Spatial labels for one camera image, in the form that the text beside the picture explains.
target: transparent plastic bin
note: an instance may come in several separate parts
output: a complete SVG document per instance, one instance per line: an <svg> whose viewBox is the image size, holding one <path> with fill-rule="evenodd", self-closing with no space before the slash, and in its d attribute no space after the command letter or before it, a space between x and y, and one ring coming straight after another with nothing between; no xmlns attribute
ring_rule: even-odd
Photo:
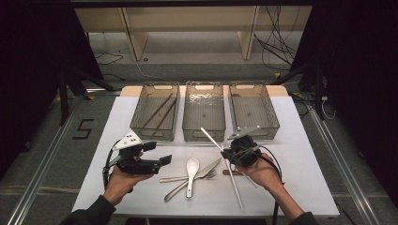
<svg viewBox="0 0 398 225"><path fill-rule="evenodd" d="M255 140L272 140L280 127L263 82L231 82L229 102L233 129L260 129L249 135Z"/></svg>
<svg viewBox="0 0 398 225"><path fill-rule="evenodd" d="M221 82L187 82L182 129L185 142L211 142L225 135L225 112Z"/></svg>
<svg viewBox="0 0 398 225"><path fill-rule="evenodd" d="M178 82L145 82L130 128L142 140L172 142L179 99Z"/></svg>

